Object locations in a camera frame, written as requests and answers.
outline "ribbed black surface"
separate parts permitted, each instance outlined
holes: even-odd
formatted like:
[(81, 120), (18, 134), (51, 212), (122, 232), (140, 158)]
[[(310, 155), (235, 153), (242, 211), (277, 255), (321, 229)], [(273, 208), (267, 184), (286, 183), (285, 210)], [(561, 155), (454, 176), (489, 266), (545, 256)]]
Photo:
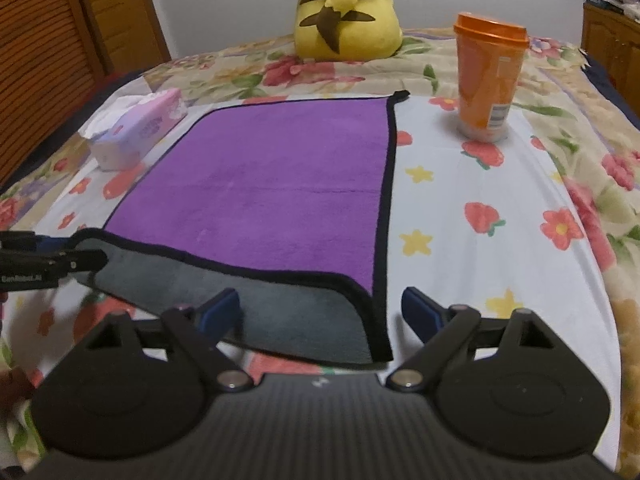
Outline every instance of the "ribbed black surface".
[(250, 392), (219, 397), (194, 431), (165, 450), (120, 462), (52, 452), (27, 475), (28, 480), (613, 478), (587, 456), (525, 464), (483, 455), (447, 433), (421, 396), (387, 390), (370, 374), (266, 376)]

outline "tissue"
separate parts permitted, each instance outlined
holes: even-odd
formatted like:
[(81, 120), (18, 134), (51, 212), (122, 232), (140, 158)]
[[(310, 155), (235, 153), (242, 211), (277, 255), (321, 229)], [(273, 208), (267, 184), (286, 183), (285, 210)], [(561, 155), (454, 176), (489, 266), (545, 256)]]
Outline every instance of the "tissue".
[(177, 88), (123, 96), (100, 110), (80, 130), (105, 171), (135, 167), (182, 118), (187, 107)]

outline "wooden slat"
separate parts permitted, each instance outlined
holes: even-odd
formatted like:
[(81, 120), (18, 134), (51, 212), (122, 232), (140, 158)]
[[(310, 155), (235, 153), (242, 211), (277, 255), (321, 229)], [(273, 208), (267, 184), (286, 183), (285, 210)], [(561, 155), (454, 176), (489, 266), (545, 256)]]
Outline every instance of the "wooden slat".
[(78, 0), (0, 0), (0, 183), (101, 76), (87, 37)]

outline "yellow plush toy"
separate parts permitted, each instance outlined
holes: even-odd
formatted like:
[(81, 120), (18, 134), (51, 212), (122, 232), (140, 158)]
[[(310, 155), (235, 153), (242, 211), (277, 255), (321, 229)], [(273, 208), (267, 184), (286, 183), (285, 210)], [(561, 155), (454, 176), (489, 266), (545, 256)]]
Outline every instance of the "yellow plush toy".
[(299, 57), (367, 61), (402, 43), (393, 0), (299, 0), (294, 33)]

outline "orange cup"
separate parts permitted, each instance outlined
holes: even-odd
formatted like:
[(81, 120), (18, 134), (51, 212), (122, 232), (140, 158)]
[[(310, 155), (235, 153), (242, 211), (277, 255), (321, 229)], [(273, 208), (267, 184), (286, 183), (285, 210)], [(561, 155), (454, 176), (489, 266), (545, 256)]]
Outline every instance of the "orange cup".
[(454, 25), (458, 42), (460, 131), (495, 142), (507, 134), (506, 118), (516, 92), (527, 29), (466, 12)]

